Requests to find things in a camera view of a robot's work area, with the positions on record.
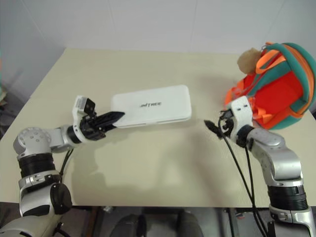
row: unitree logo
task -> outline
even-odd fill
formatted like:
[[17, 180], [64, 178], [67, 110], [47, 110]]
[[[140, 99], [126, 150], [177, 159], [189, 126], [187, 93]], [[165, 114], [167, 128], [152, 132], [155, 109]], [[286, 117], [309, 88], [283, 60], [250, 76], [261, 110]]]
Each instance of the unitree logo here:
[[142, 104], [140, 105], [140, 107], [151, 107], [151, 106], [159, 106], [161, 105], [161, 102], [156, 102], [156, 103], [146, 103], [146, 104]]

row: orange backpack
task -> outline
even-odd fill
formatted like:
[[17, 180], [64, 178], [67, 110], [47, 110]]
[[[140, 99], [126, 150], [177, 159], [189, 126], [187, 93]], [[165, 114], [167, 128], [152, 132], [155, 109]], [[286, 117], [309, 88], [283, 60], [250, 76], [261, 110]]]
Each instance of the orange backpack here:
[[247, 95], [253, 119], [265, 129], [296, 123], [315, 100], [316, 62], [294, 43], [267, 43], [256, 72], [228, 91], [225, 104]]

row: orange strap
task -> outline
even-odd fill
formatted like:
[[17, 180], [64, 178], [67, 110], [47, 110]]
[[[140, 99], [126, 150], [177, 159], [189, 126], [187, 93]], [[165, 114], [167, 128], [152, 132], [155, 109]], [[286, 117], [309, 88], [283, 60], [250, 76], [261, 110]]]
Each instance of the orange strap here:
[[277, 58], [270, 66], [268, 66], [267, 68], [262, 69], [262, 67], [273, 57], [275, 57], [277, 54], [279, 53], [279, 51], [277, 50], [270, 50], [269, 52], [267, 52], [266, 54], [264, 54], [259, 61], [257, 62], [256, 65], [256, 74], [261, 74], [264, 73], [265, 71], [275, 67], [276, 65], [280, 64], [281, 62], [286, 61], [286, 59], [284, 58], [284, 56], [280, 56], [279, 58]]
[[294, 113], [290, 107], [287, 107], [285, 110], [283, 110], [281, 113], [278, 113], [274, 116], [273, 120], [263, 125], [265, 129], [271, 129], [276, 124], [280, 123], [282, 120], [284, 120], [289, 115], [293, 116], [294, 118], [301, 119], [303, 115], [298, 115], [297, 113]]
[[267, 114], [266, 110], [263, 108], [260, 108], [255, 105], [255, 99], [253, 97], [248, 98], [249, 103], [252, 108], [252, 118], [254, 120], [256, 119], [262, 119], [263, 124], [268, 123], [271, 119], [273, 119], [274, 115]]
[[233, 100], [233, 92], [232, 92], [232, 89], [230, 89], [230, 90], [227, 91], [227, 93], [226, 93], [224, 105], [227, 105], [227, 104], [230, 103], [232, 100]]

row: white wall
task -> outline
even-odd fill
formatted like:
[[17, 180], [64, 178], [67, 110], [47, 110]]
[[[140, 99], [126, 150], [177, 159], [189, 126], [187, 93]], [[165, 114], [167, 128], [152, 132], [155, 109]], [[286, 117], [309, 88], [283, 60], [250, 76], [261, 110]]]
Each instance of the white wall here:
[[[4, 58], [3, 67], [8, 72], [3, 77], [6, 82], [14, 80], [15, 75], [22, 78], [17, 66], [20, 64], [22, 69], [29, 70], [29, 75], [14, 83], [17, 89], [27, 87], [25, 98], [63, 47], [241, 53], [250, 47], [259, 49], [268, 40], [296, 42], [316, 57], [315, 0], [1, 0], [1, 3], [1, 26], [7, 27], [1, 29], [2, 51], [4, 56], [5, 53], [10, 56], [7, 62]], [[18, 36], [14, 42], [12, 36]]]
[[2, 84], [9, 92], [7, 100], [20, 107], [64, 48], [45, 38], [22, 1], [1, 0], [0, 50]]

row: floor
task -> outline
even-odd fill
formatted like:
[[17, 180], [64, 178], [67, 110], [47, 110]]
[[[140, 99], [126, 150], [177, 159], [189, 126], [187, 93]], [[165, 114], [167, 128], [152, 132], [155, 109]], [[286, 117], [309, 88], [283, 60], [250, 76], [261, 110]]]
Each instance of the floor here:
[[[95, 221], [93, 237], [109, 237], [115, 224], [124, 216], [129, 214], [141, 214], [142, 207], [116, 207], [111, 213], [99, 211], [98, 218]], [[188, 207], [186, 211], [194, 214], [198, 219], [204, 237], [231, 237], [231, 230], [227, 213], [223, 208], [203, 208]], [[261, 211], [265, 221], [270, 220], [269, 212]], [[175, 237], [174, 231], [176, 215], [174, 214], [146, 214], [148, 237]], [[19, 218], [18, 204], [0, 203], [0, 226], [7, 222]], [[62, 222], [62, 230], [66, 231], [72, 237], [87, 236], [90, 211], [73, 208], [66, 213]], [[243, 218], [237, 218], [237, 224], [240, 236], [253, 237], [260, 236], [256, 228], [251, 213], [243, 213]]]

